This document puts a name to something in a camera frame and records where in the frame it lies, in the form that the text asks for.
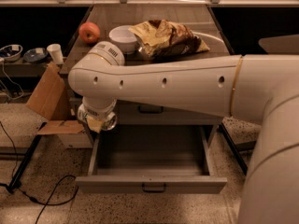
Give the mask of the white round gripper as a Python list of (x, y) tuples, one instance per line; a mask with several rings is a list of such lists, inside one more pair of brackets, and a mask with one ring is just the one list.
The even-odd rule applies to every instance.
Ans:
[(116, 115), (113, 112), (115, 103), (100, 108), (81, 104), (78, 107), (77, 118), (82, 122), (87, 122), (91, 131), (100, 133), (103, 122), (110, 122)]

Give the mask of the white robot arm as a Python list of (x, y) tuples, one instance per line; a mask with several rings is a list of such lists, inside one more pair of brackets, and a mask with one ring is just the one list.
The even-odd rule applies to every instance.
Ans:
[(256, 122), (238, 224), (299, 224), (299, 55), (235, 55), (127, 66), (100, 42), (68, 74), (83, 110), (102, 119), (118, 100)]

